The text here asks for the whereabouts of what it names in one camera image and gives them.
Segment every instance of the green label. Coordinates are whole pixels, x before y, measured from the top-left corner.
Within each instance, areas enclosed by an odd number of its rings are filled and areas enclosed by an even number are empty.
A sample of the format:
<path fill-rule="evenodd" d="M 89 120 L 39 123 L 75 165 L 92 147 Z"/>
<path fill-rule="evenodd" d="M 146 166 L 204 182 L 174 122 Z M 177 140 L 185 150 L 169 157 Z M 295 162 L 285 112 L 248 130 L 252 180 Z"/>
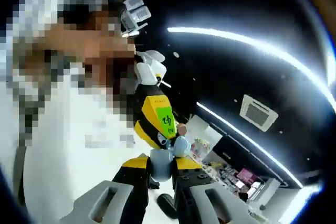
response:
<path fill-rule="evenodd" d="M 173 116 L 173 111 L 171 107 L 161 107 L 156 108 L 156 113 L 158 119 L 161 123 L 163 132 L 161 132 L 165 137 L 176 135 L 176 125 L 175 118 Z"/>

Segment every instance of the black ceiling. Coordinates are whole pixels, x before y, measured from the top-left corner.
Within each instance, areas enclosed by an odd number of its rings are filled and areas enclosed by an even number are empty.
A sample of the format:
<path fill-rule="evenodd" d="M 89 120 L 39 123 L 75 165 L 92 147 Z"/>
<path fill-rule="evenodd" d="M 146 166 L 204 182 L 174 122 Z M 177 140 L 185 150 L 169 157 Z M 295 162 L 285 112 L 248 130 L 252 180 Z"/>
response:
<path fill-rule="evenodd" d="M 248 44 L 202 34 L 170 33 L 168 27 L 229 31 L 266 41 L 295 56 L 325 82 L 322 51 L 310 20 L 297 0 L 144 0 L 152 13 L 136 38 L 138 50 L 166 56 L 162 86 L 180 120 L 198 114 L 230 135 L 215 147 L 237 168 L 259 176 L 274 174 L 241 148 L 234 138 L 289 186 L 296 183 L 274 162 L 220 120 L 196 106 L 205 105 L 267 150 L 295 176 L 321 168 L 323 142 L 329 140 L 334 111 L 311 81 L 290 64 Z M 179 58 L 173 56 L 178 52 Z M 267 132 L 239 116 L 248 94 L 279 114 Z"/>

